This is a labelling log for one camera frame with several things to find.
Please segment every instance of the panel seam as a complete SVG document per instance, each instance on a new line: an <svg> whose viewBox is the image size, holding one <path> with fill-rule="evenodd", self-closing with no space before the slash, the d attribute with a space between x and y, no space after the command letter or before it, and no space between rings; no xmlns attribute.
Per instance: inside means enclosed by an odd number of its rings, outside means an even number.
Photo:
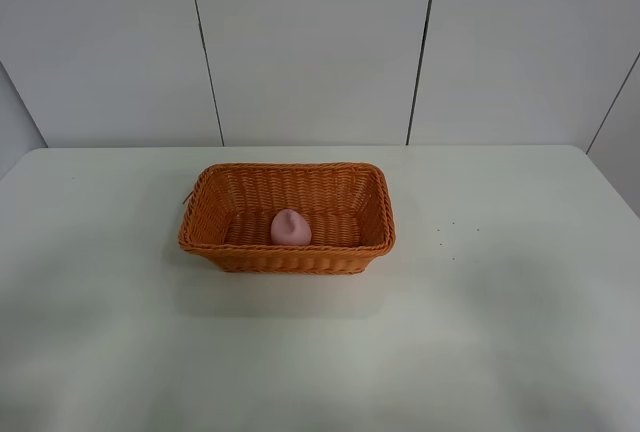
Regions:
<svg viewBox="0 0 640 432"><path fill-rule="evenodd" d="M636 63L638 62L639 58L640 58L640 52L638 52L638 55L636 55L636 60L633 61L633 64L631 65L631 68L629 69L629 72L627 72L627 76L624 78L624 80L622 81L622 85L618 89L618 93L613 98L613 102L611 102L611 105L609 106L609 110L607 110L607 113L604 115L604 119L602 119L602 122L600 123L600 127L598 127L598 130L596 130L596 135L593 136L593 140L591 141L591 143L589 144L589 147L587 148L587 155L591 151L591 147L593 147L593 144L595 143L596 139L598 138L598 134L602 130L602 126L604 126L604 123L607 121L607 118L609 117L609 114L613 110L613 106L616 105L618 97L620 97L620 93L622 92L622 89L624 89L624 86L626 85L627 80L629 80L629 77L631 76L631 72L633 72L633 69L635 68Z"/></svg>
<svg viewBox="0 0 640 432"><path fill-rule="evenodd" d="M9 71L6 69L4 64L2 64L2 62L0 62L0 67L3 68L4 73L5 73L5 75L6 75L7 79L8 79L9 86L11 87L11 89L12 89L13 93L15 94L15 96L18 98L18 101L20 102L20 105L22 105L23 112L27 116L27 120L33 126L34 130L38 133L38 136L40 137L40 140L44 144L44 148L49 148L49 144L45 140L44 135L42 135L42 132L40 131L40 128L38 127L38 124L36 124L36 121L33 120L33 116L31 115L31 112L27 108L27 104L24 103L24 100L22 99L22 96L20 95L20 92L18 91L18 88L16 87L16 84L13 83L13 79L11 79L11 76L9 75Z"/></svg>
<svg viewBox="0 0 640 432"><path fill-rule="evenodd" d="M411 115L409 116L409 128L407 129L407 140L404 145L409 145L411 140L411 128L413 127L413 114L416 110L416 99L418 97L418 87L420 85L420 73L422 72L422 59L424 58L424 46L427 39L427 31L429 29L429 19L431 17L431 5L433 0L427 2L427 12L424 19L424 29L422 30L422 43L420 45L420 57L418 58L418 70L416 71L416 83L413 89L413 99L411 101Z"/></svg>
<svg viewBox="0 0 640 432"><path fill-rule="evenodd" d="M198 16L198 30L200 32L200 40L202 41L202 49L204 50L204 59L207 63L207 73L209 74L209 85L211 86L211 95L213 96L213 107L216 110L216 119L218 119L218 130L220 131L220 141L224 147L224 135L222 134L222 124L220 123L220 113L218 112L218 101L216 100L216 92L213 88L213 78L211 77L211 66L209 65L209 54L207 53L207 44L204 40L204 32L202 30L202 20L200 19L200 9L198 8L198 0L193 0L196 6L196 15Z"/></svg>

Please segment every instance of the white table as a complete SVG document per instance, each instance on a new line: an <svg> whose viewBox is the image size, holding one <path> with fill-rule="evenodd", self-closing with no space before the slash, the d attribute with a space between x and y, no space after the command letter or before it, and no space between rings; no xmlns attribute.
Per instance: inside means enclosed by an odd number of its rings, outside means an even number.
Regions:
<svg viewBox="0 0 640 432"><path fill-rule="evenodd" d="M218 162L367 161L360 275L177 246ZM640 220L571 147L40 150L0 181L0 430L615 431L640 423Z"/></svg>

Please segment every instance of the white wall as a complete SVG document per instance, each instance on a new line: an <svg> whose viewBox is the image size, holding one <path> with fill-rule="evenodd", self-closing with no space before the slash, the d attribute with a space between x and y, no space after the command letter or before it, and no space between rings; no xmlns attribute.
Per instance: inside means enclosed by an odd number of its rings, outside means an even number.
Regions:
<svg viewBox="0 0 640 432"><path fill-rule="evenodd" d="M589 157L640 216L640 66L637 62Z"/></svg>
<svg viewBox="0 0 640 432"><path fill-rule="evenodd" d="M428 0L198 0L225 143L403 144Z"/></svg>
<svg viewBox="0 0 640 432"><path fill-rule="evenodd" d="M30 150L46 147L0 64L0 178Z"/></svg>
<svg viewBox="0 0 640 432"><path fill-rule="evenodd" d="M433 0L412 144L583 149L640 49L640 0Z"/></svg>
<svg viewBox="0 0 640 432"><path fill-rule="evenodd" d="M193 0L0 0L0 57L52 147L220 144Z"/></svg>

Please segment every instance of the wicker basket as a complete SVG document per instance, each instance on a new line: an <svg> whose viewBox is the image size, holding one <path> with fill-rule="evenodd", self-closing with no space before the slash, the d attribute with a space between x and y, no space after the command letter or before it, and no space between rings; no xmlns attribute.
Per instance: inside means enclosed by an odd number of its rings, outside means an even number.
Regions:
<svg viewBox="0 0 640 432"><path fill-rule="evenodd" d="M272 245L282 209L309 222L309 246ZM222 164L196 182L180 247L227 272L355 274L395 242L391 202L370 164Z"/></svg>

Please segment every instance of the pink object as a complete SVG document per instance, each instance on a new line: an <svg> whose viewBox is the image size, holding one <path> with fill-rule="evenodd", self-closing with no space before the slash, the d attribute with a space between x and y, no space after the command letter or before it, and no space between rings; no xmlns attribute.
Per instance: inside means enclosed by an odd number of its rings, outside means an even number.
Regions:
<svg viewBox="0 0 640 432"><path fill-rule="evenodd" d="M271 241L276 245L309 245L311 227L295 210L281 210L271 222Z"/></svg>

